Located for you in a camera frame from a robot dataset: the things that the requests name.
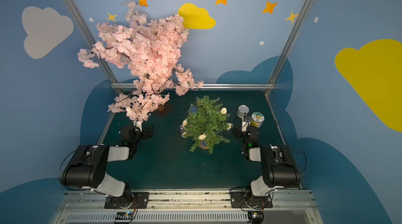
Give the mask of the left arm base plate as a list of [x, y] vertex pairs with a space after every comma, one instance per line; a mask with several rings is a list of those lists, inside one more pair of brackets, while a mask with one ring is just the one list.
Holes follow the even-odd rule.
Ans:
[[145, 209], [148, 205], [148, 192], [131, 192], [120, 197], [107, 197], [105, 209]]

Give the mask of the small green christmas tree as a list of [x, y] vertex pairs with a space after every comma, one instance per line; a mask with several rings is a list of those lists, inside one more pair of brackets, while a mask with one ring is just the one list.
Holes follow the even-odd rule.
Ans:
[[190, 152], [204, 146], [211, 155], [214, 147], [221, 143], [230, 143], [225, 132], [232, 130], [233, 124], [229, 122], [230, 114], [219, 98], [212, 99], [208, 95], [197, 97], [190, 105], [181, 127], [182, 137], [192, 139]]

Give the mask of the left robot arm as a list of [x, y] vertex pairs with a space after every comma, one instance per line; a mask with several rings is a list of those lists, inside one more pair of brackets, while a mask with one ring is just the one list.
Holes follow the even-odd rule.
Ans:
[[107, 173], [111, 162], [133, 159], [142, 140], [153, 137], [153, 125], [146, 129], [129, 128], [128, 138], [117, 146], [80, 145], [64, 171], [59, 171], [59, 182], [74, 190], [91, 190], [106, 196], [105, 209], [145, 209], [149, 193], [133, 193], [129, 183]]

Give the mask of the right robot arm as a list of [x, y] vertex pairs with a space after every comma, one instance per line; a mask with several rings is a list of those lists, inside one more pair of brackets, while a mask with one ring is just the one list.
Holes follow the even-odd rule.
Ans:
[[291, 147], [260, 145], [259, 129], [252, 125], [245, 129], [234, 128], [233, 135], [242, 141], [241, 152], [246, 160], [261, 165], [261, 175], [248, 187], [231, 189], [231, 207], [257, 211], [272, 208], [273, 193], [278, 189], [298, 185], [304, 176], [304, 173], [300, 173], [297, 168]]

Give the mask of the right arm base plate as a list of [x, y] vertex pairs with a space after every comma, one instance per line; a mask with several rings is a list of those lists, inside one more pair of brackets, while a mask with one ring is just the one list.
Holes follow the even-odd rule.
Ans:
[[230, 201], [232, 208], [264, 210], [273, 207], [272, 199], [269, 196], [254, 196], [251, 190], [246, 188], [230, 190]]

